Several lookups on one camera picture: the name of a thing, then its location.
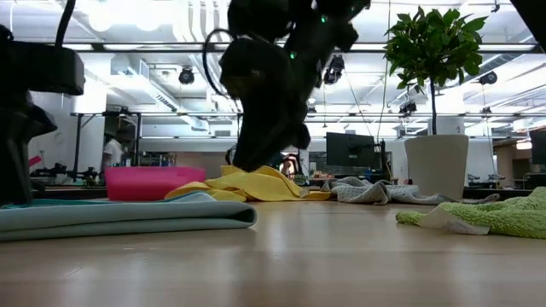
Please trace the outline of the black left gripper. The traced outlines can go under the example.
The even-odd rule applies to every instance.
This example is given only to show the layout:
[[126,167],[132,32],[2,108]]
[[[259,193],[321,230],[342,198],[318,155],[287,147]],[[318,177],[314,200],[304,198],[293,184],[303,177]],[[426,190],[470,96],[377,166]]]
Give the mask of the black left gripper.
[[57,130],[52,114],[36,105],[31,95],[0,101],[0,205],[23,205],[32,201],[28,150],[25,143],[35,136]]

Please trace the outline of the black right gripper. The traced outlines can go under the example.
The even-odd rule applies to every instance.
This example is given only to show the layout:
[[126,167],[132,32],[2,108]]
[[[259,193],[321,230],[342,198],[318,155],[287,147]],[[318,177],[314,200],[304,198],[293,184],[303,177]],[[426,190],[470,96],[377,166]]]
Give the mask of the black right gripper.
[[307,149],[306,100],[317,81],[317,45],[290,38],[284,46],[237,38],[220,61],[220,83],[241,102],[233,165],[255,171],[288,147]]

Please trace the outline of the yellow microfiber towel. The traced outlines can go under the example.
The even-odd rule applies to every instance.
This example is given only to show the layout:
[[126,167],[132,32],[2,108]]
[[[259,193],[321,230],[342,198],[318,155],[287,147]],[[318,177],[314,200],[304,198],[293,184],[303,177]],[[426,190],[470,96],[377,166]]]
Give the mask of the yellow microfiber towel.
[[328,200],[330,192],[301,188],[274,168],[262,166],[253,172],[233,165],[222,166],[222,176],[204,182],[190,182],[169,192],[165,199],[205,192],[215,200],[240,202],[277,202],[300,200]]

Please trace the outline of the light blue microfiber towel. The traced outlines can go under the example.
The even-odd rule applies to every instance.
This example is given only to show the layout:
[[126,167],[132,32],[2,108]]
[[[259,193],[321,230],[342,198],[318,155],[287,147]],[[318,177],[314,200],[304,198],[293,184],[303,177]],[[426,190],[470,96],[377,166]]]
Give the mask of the light blue microfiber towel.
[[167,200],[34,200],[0,207],[0,242],[210,229],[245,229],[257,222],[247,203],[191,192]]

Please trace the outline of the grey microfiber towel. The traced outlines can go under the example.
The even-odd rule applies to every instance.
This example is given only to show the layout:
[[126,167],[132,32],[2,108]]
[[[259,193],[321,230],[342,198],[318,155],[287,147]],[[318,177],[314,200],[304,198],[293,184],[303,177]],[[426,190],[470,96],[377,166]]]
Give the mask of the grey microfiber towel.
[[394,185],[387,180],[371,183],[357,177],[328,179],[320,189],[333,194],[339,202],[383,206],[388,203],[437,206],[445,202],[469,205],[485,204],[500,199],[499,194],[490,194],[481,200],[456,200],[443,194],[424,195],[416,185]]

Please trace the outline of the green microfiber towel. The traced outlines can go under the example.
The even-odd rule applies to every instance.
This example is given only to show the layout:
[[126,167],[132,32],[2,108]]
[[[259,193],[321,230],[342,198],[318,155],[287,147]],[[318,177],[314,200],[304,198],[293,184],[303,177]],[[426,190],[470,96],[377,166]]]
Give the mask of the green microfiber towel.
[[[546,187],[537,187],[526,197],[504,201],[478,205],[445,202],[438,206],[467,223],[489,227],[489,234],[546,239]],[[396,220],[418,226],[417,222],[425,215],[400,211]]]

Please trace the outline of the black computer monitor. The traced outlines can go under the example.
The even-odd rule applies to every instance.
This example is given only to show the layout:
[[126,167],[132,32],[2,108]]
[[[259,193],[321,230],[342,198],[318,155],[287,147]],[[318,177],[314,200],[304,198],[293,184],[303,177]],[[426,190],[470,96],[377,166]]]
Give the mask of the black computer monitor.
[[326,154],[328,165],[378,168],[380,163],[372,136],[328,132]]
[[546,165],[546,130],[531,130],[531,159],[534,165]]

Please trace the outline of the black metal rack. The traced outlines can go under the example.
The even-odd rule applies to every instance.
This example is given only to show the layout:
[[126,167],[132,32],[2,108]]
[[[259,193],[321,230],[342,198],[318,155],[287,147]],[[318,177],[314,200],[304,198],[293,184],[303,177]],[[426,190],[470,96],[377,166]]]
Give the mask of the black metal rack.
[[140,139],[142,136],[142,113],[141,112],[130,112],[127,110],[123,110],[118,112],[104,111],[101,113],[71,113],[71,115],[77,117],[75,152],[74,152],[74,162],[73,162],[73,169],[72,169],[73,174],[75,174],[78,171],[81,131],[82,131],[82,128],[87,124],[87,122],[82,123],[83,117],[89,117],[90,119],[93,119],[94,117],[117,117],[117,118],[130,117],[130,116],[137,117],[137,122],[135,123],[136,136],[135,136],[135,142],[134,142],[134,154],[132,157],[131,165],[139,166],[141,164],[140,162]]

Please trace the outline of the pink plastic bin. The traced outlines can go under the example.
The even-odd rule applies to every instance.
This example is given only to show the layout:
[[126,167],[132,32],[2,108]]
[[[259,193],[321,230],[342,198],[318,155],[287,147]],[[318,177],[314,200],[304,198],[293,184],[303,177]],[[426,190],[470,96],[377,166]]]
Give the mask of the pink plastic bin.
[[110,200],[154,201],[189,182],[205,181],[206,171],[187,166],[109,167],[104,176]]

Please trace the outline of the green potted tree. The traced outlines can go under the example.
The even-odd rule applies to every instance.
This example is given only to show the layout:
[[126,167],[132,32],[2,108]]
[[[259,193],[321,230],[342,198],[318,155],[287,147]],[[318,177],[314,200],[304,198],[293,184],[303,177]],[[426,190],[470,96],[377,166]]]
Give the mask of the green potted tree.
[[398,87],[423,93],[430,90],[431,131],[404,142],[409,179],[423,194],[442,194],[460,199],[463,194],[469,137],[463,132],[438,132],[435,90],[449,81],[464,83],[467,75],[479,74],[483,56],[479,53],[485,16],[462,16],[458,9],[440,13],[437,9],[399,14],[386,31],[386,60],[390,73],[399,78]]

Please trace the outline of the black overhead crossbar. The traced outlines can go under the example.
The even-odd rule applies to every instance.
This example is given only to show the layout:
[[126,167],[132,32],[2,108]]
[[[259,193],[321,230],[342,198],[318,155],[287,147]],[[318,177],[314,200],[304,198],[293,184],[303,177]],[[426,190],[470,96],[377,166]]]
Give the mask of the black overhead crossbar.
[[[349,53],[383,53],[384,43],[355,43]],[[78,52],[106,53],[199,53],[203,43],[65,43],[65,48]],[[479,46],[482,54],[541,54],[537,43],[484,43]]]

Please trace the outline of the white paper tag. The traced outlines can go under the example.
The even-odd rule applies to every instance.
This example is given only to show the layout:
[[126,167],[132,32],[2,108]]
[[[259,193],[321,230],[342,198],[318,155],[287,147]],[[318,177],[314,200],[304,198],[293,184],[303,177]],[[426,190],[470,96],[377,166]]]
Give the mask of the white paper tag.
[[489,227],[467,223],[439,206],[422,217],[417,225],[424,229],[442,230],[461,235],[488,235],[490,231]]

